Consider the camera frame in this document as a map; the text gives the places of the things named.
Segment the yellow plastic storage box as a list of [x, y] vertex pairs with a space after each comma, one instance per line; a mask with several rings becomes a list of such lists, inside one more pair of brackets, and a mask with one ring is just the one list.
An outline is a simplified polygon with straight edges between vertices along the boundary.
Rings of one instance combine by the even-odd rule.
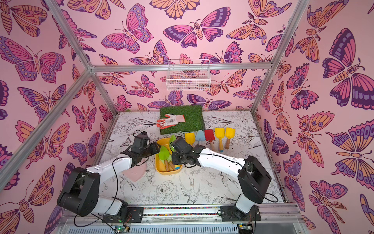
[[[167, 147], [167, 149], [169, 150], [169, 153], [171, 155], [172, 151], [169, 149], [169, 139], [170, 139], [170, 137], [168, 137], [168, 138], [162, 138], [162, 139], [158, 140], [157, 143], [160, 144], [161, 146]], [[173, 164], [173, 162], [171, 160], [171, 157], [170, 157], [169, 167], [170, 167], [170, 171], [166, 172], [165, 166], [159, 160], [159, 155], [156, 154], [156, 156], [155, 156], [155, 168], [156, 168], [157, 172], [160, 173], [161, 175], [165, 175], [166, 176], [166, 175], [172, 175], [172, 174], [179, 173], [181, 171], [183, 165], [181, 165], [181, 164], [179, 164], [179, 165]]]

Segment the light blue trowel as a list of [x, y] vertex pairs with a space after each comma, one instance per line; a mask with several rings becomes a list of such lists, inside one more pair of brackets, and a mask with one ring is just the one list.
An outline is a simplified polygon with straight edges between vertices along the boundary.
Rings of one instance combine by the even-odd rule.
[[197, 144], [201, 144], [205, 140], [205, 132], [203, 130], [198, 130], [195, 135], [195, 141], [197, 142]]

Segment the green trowel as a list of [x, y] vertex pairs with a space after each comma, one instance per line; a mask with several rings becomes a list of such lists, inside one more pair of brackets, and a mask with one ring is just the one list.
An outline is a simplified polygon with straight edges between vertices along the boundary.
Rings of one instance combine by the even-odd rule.
[[169, 139], [169, 149], [172, 151], [172, 152], [175, 152], [175, 149], [174, 147], [172, 146], [172, 143], [176, 140], [176, 136], [175, 135], [172, 135]]
[[166, 172], [170, 171], [169, 160], [170, 160], [171, 155], [170, 155], [169, 150], [167, 149], [167, 147], [161, 146], [160, 152], [159, 152], [158, 155], [159, 155], [159, 160], [165, 166]]

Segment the yellow shovel blue-tipped handle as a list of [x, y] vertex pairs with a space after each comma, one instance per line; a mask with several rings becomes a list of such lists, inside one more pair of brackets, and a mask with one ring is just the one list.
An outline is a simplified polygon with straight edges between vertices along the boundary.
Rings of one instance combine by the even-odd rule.
[[193, 144], [195, 143], [195, 133], [185, 133], [185, 141], [191, 146], [193, 146]]

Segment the red shovel wooden handle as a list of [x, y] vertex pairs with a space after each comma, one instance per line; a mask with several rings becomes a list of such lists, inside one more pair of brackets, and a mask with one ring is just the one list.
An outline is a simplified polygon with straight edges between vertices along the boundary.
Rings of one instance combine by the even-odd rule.
[[209, 144], [210, 149], [214, 151], [215, 150], [215, 145], [214, 145], [215, 135], [214, 135], [213, 130], [206, 129], [204, 133], [205, 133], [206, 142]]

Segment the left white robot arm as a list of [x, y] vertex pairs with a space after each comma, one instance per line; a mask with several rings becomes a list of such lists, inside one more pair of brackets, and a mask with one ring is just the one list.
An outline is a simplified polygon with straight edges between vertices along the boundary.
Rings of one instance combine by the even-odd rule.
[[142, 159], [158, 154], [160, 149], [161, 145], [156, 142], [143, 148], [132, 145], [112, 160], [86, 169], [77, 167], [60, 192], [57, 205], [81, 217], [98, 214], [124, 220], [129, 213], [127, 202], [116, 196], [100, 196], [100, 185], [112, 177], [118, 178], [121, 172], [135, 167]]

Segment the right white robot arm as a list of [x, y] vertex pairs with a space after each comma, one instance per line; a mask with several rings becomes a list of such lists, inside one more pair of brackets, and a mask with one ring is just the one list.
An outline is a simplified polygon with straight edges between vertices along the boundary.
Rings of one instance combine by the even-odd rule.
[[201, 145], [174, 149], [171, 156], [175, 164], [208, 167], [237, 179], [241, 193], [230, 211], [221, 210], [221, 215], [242, 221], [255, 218], [256, 205], [263, 203], [271, 182], [270, 174], [256, 157], [234, 158]]

